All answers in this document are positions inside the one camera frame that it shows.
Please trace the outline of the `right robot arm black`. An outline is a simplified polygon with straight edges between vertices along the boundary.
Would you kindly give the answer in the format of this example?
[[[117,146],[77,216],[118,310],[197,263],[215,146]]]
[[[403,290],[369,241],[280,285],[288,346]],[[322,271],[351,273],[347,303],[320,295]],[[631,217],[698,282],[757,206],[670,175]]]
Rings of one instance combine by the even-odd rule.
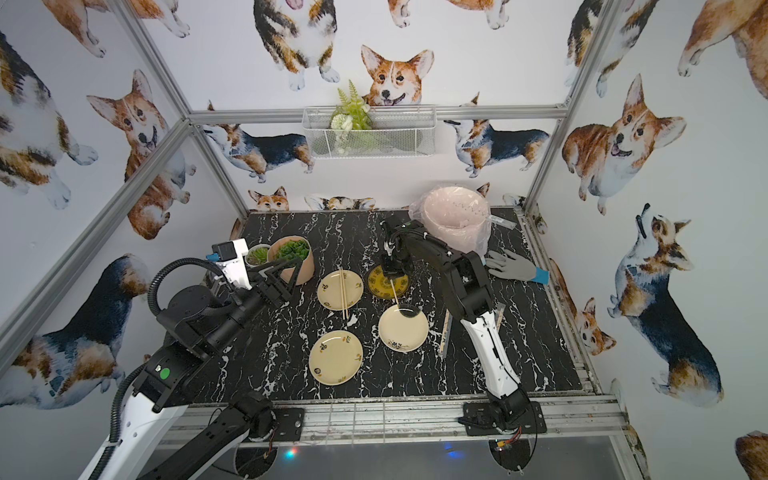
[[[490,279],[480,256],[451,248],[416,221],[391,216],[381,222],[383,273],[395,278],[412,273],[414,260],[425,261],[438,277],[447,311],[465,328],[479,357],[486,382],[490,420],[484,425],[513,429],[530,404],[496,327]]]

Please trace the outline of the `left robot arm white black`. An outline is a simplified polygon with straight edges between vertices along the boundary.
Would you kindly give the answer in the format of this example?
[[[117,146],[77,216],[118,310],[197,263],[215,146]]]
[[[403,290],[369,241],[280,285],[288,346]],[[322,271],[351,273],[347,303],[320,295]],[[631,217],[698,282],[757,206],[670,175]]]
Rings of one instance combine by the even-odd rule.
[[[271,440],[279,429],[272,402],[257,392],[247,393],[169,459],[149,471],[143,469],[159,441],[190,406],[193,380],[257,314],[292,299],[300,269],[297,259],[279,259],[248,272],[243,287],[226,279],[224,300],[203,285],[192,285],[161,308],[157,293],[162,281],[188,265],[217,276],[225,274],[211,259],[182,258],[153,278],[147,292],[150,311],[173,341],[119,385],[111,405],[109,435],[82,472],[84,479],[196,479],[246,438]]]

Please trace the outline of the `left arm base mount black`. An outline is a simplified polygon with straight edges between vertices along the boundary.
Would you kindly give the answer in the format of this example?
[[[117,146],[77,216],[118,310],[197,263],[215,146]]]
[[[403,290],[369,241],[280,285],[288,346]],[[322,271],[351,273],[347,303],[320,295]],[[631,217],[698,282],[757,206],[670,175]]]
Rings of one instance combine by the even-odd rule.
[[[253,442],[295,442],[301,438],[306,410],[265,407],[246,416],[235,432]]]

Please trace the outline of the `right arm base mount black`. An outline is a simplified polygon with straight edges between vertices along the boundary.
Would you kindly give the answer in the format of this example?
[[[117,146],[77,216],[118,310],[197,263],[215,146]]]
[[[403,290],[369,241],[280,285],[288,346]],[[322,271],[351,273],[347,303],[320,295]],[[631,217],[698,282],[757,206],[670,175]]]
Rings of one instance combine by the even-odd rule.
[[[512,435],[517,431],[541,435],[548,431],[539,402],[530,402],[513,420],[504,419],[494,412],[488,402],[464,403],[457,422],[465,428],[468,436]]]

